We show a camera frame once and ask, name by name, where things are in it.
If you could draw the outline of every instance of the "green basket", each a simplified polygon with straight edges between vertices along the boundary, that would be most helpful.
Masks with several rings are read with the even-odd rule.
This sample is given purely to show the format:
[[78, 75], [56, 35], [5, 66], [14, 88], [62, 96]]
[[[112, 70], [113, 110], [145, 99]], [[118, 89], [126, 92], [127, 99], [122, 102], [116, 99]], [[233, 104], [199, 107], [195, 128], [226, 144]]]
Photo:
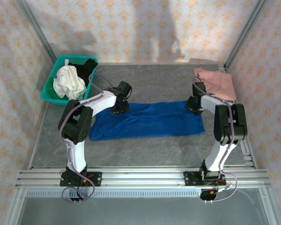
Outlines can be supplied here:
[[[90, 56], [61, 55], [57, 58], [54, 66], [53, 66], [53, 69], [51, 70], [51, 73], [50, 73], [49, 77], [52, 77], [52, 78], [57, 77], [56, 74], [57, 74], [58, 70], [65, 65], [65, 60], [69, 60], [71, 63], [83, 65], [88, 59], [92, 59], [95, 62], [98, 62], [97, 58], [90, 57]], [[43, 91], [41, 93], [41, 99], [44, 100], [44, 101], [52, 102], [56, 105], [67, 105], [68, 100], [60, 100], [60, 99], [51, 98], [50, 95], [47, 92], [46, 84], [45, 84], [45, 86], [43, 88]], [[85, 92], [84, 97], [83, 97], [84, 100], [89, 97], [90, 89], [91, 89], [91, 83], [88, 84], [88, 87], [87, 87], [86, 92]]]

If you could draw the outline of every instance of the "wall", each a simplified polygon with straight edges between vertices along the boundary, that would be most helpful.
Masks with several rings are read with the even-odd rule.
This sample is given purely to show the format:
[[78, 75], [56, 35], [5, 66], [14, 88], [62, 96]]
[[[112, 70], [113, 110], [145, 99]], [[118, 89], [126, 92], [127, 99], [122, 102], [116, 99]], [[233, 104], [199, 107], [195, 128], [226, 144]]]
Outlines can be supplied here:
[[281, 210], [281, 0], [270, 0], [232, 65], [258, 166], [267, 168]]
[[0, 0], [0, 224], [19, 170], [27, 166], [52, 64], [13, 0]]
[[224, 62], [257, 2], [28, 0], [57, 56], [132, 64]]

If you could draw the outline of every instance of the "clothing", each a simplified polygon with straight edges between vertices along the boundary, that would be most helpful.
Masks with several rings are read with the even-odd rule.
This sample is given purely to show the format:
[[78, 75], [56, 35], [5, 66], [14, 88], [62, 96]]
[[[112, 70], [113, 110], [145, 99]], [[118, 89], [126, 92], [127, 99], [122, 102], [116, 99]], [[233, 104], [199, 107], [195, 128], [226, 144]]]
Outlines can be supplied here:
[[205, 133], [201, 116], [186, 109], [186, 101], [129, 104], [129, 112], [112, 115], [110, 109], [96, 114], [90, 129], [92, 141], [138, 137], [198, 135]]
[[85, 83], [85, 86], [88, 86], [88, 84], [89, 84], [89, 75], [91, 75], [93, 73], [93, 70], [96, 68], [98, 63], [95, 62], [92, 59], [88, 59], [85, 62], [85, 64], [83, 64], [83, 65], [73, 64], [73, 63], [70, 63], [70, 62], [69, 62], [68, 65], [76, 67], [77, 75], [81, 79], [83, 79], [83, 81]]
[[81, 100], [86, 91], [85, 83], [78, 77], [76, 68], [69, 65], [58, 70], [53, 88], [60, 98], [66, 95], [69, 100]]
[[56, 94], [56, 92], [55, 92], [55, 90], [54, 90], [54, 88], [53, 88], [53, 81], [54, 81], [54, 79], [53, 79], [52, 77], [48, 77], [48, 81], [47, 81], [47, 83], [46, 83], [46, 90], [47, 90], [47, 92], [48, 92], [50, 98], [52, 98], [52, 99], [58, 99], [58, 100], [69, 100], [69, 98], [68, 98], [67, 96], [64, 96], [63, 98], [60, 98], [60, 97]]
[[232, 75], [218, 71], [207, 71], [202, 68], [194, 69], [195, 76], [204, 82], [206, 92], [229, 101], [235, 101], [236, 95], [232, 82]]

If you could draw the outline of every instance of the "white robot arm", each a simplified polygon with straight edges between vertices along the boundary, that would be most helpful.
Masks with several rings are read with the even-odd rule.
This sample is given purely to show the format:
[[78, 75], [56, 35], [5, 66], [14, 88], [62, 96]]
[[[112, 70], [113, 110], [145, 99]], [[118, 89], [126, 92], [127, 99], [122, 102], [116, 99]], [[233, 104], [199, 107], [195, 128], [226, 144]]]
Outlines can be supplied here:
[[[110, 91], [104, 90], [103, 91], [103, 96], [96, 100], [96, 101], [91, 101], [92, 99], [96, 99], [100, 96], [101, 94], [94, 96], [92, 98], [80, 101], [82, 102], [87, 102], [84, 106], [85, 107], [90, 107], [93, 111], [92, 117], [94, 117], [97, 113], [103, 111], [106, 108], [111, 108], [115, 105], [117, 97]], [[70, 170], [73, 171], [72, 165], [70, 162], [73, 162], [73, 166], [75, 166], [75, 169], [78, 172], [81, 172], [85, 167], [86, 167], [86, 161], [84, 159], [84, 142], [78, 142], [75, 144], [73, 141], [70, 139], [66, 138], [67, 142], [70, 144], [70, 147], [67, 149], [68, 151], [71, 151], [71, 153], [68, 153], [68, 156], [71, 157], [71, 159], [68, 158], [68, 163], [67, 166], [69, 167]]]
[[87, 175], [87, 164], [84, 158], [84, 142], [89, 135], [92, 117], [106, 108], [111, 109], [112, 114], [125, 113], [129, 110], [127, 95], [132, 87], [122, 81], [116, 88], [108, 88], [103, 93], [92, 98], [76, 101], [70, 100], [59, 121], [58, 129], [61, 128], [68, 114], [81, 103], [65, 123], [61, 136], [67, 143], [68, 163], [66, 170], [61, 174], [65, 186], [82, 185], [82, 176]]
[[[201, 115], [204, 109], [214, 114], [215, 143], [209, 156], [203, 161], [199, 173], [201, 180], [216, 180], [220, 178], [219, 171], [223, 169], [223, 165], [231, 151], [247, 136], [244, 106], [226, 102], [232, 110], [232, 118], [230, 118], [228, 106], [219, 98], [205, 94], [203, 82], [193, 84], [192, 92], [193, 96], [190, 96], [187, 100], [186, 107], [196, 115]], [[234, 130], [233, 140], [231, 120]]]

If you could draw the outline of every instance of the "cable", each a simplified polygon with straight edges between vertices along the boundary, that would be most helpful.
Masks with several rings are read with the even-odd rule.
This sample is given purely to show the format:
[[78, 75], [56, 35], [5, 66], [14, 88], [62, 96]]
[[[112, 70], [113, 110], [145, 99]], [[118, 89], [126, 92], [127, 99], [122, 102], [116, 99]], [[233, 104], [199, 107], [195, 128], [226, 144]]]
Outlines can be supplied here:
[[88, 188], [88, 181], [86, 181], [86, 184], [85, 184], [85, 193], [87, 193], [87, 188]]
[[233, 192], [232, 192], [229, 196], [227, 196], [227, 197], [225, 197], [225, 198], [223, 198], [223, 199], [213, 200], [213, 201], [205, 201], [206, 203], [220, 202], [220, 201], [223, 201], [223, 200], [226, 200], [226, 199], [230, 198], [230, 197], [236, 192], [236, 190], [237, 190], [237, 185], [238, 185], [238, 180], [237, 180], [236, 176], [235, 176], [234, 174], [232, 174], [232, 173], [224, 172], [224, 171], [222, 170], [222, 168], [221, 168], [221, 167], [222, 167], [222, 163], [223, 163], [223, 161], [224, 161], [226, 155], [228, 154], [231, 145], [232, 145], [233, 142], [234, 142], [234, 126], [233, 126], [233, 114], [232, 114], [232, 109], [231, 109], [230, 104], [229, 104], [228, 102], [226, 102], [225, 100], [223, 100], [223, 99], [221, 99], [221, 98], [219, 98], [219, 97], [217, 97], [217, 96], [213, 96], [213, 95], [210, 95], [210, 94], [206, 93], [206, 92], [203, 91], [201, 88], [199, 88], [195, 83], [194, 83], [193, 85], [194, 85], [199, 91], [201, 91], [202, 93], [204, 93], [205, 95], [210, 96], [210, 97], [212, 97], [212, 98], [215, 98], [215, 99], [217, 99], [217, 100], [223, 102], [223, 103], [228, 107], [228, 111], [229, 111], [230, 128], [231, 128], [231, 141], [230, 141], [229, 145], [227, 146], [226, 151], [225, 151], [223, 157], [221, 158], [221, 160], [220, 160], [220, 162], [219, 162], [219, 170], [220, 170], [220, 173], [221, 173], [221, 174], [223, 174], [223, 175], [225, 175], [225, 176], [230, 175], [230, 176], [232, 176], [232, 177], [235, 179], [235, 188], [234, 188]]
[[248, 197], [248, 199], [250, 200], [252, 205], [255, 205], [255, 202], [253, 201], [253, 199], [248, 195], [248, 193], [244, 192], [242, 189], [238, 189], [237, 191], [243, 193], [245, 196]]
[[217, 183], [217, 186], [216, 186], [216, 191], [218, 191], [218, 190], [219, 190], [219, 185], [220, 185], [220, 183], [219, 183], [219, 181], [218, 181], [218, 180], [216, 181], [216, 183]]
[[77, 189], [77, 188], [75, 188], [75, 187], [66, 187], [66, 188], [62, 191], [62, 193], [61, 193], [61, 198], [64, 199], [64, 200], [65, 200], [66, 202], [68, 202], [68, 203], [73, 203], [72, 201], [67, 200], [67, 199], [64, 197], [64, 192], [65, 192], [67, 189], [69, 189], [69, 188], [74, 189], [74, 190], [76, 190], [77, 192], [79, 192], [80, 194], [86, 196], [83, 200], [79, 200], [80, 203], [83, 202], [83, 201], [88, 200], [88, 199], [94, 194], [94, 191], [95, 191], [95, 185], [94, 185], [94, 183], [93, 183], [89, 178], [83, 176], [82, 174], [80, 174], [80, 173], [76, 170], [75, 165], [74, 165], [74, 162], [72, 161], [72, 157], [71, 157], [71, 155], [73, 155], [73, 153], [72, 153], [73, 150], [72, 150], [72, 148], [71, 148], [71, 144], [70, 144], [69, 141], [67, 141], [66, 139], [64, 139], [64, 138], [62, 137], [62, 135], [61, 135], [62, 130], [63, 130], [63, 128], [65, 127], [66, 122], [68, 121], [68, 119], [70, 118], [70, 116], [72, 115], [72, 113], [73, 113], [75, 110], [77, 110], [77, 109], [78, 109], [79, 107], [81, 107], [82, 105], [85, 105], [85, 104], [90, 103], [90, 102], [93, 102], [93, 101], [97, 101], [97, 100], [99, 100], [99, 99], [101, 99], [101, 98], [103, 97], [103, 94], [104, 94], [104, 93], [103, 93], [103, 90], [102, 90], [101, 88], [99, 88], [98, 86], [94, 85], [94, 84], [92, 83], [92, 81], [91, 81], [91, 78], [92, 78], [94, 75], [98, 75], [98, 76], [102, 77], [102, 78], [105, 79], [105, 80], [111, 85], [111, 87], [112, 87], [112, 84], [111, 84], [105, 77], [103, 77], [102, 75], [99, 75], [99, 74], [91, 74], [91, 75], [89, 75], [89, 82], [91, 83], [91, 85], [92, 85], [95, 89], [97, 89], [98, 91], [101, 92], [101, 95], [98, 96], [98, 97], [96, 97], [96, 98], [93, 98], [93, 99], [91, 99], [91, 100], [89, 100], [89, 101], [82, 102], [82, 103], [80, 103], [79, 105], [75, 106], [75, 107], [68, 113], [68, 115], [65, 117], [65, 119], [64, 119], [64, 121], [62, 122], [62, 124], [61, 124], [61, 126], [60, 126], [60, 129], [59, 129], [59, 140], [60, 140], [61, 142], [64, 142], [64, 143], [66, 144], [66, 146], [67, 146], [67, 157], [68, 157], [68, 159], [69, 159], [69, 163], [70, 163], [70, 165], [71, 165], [73, 171], [74, 171], [75, 173], [77, 173], [77, 175], [79, 175], [80, 177], [82, 177], [83, 179], [85, 179], [86, 181], [88, 181], [88, 182], [93, 186], [93, 191], [92, 191], [92, 193], [91, 193], [89, 196], [87, 196], [87, 194], [83, 193], [81, 190], [79, 190], [79, 189]]
[[99, 77], [101, 77], [102, 79], [104, 79], [105, 81], [107, 81], [107, 83], [109, 83], [109, 85], [113, 88], [113, 85], [112, 85], [112, 83], [105, 77], [105, 76], [103, 76], [103, 75], [100, 75], [100, 74], [93, 74], [93, 75], [96, 75], [96, 76], [99, 76]]

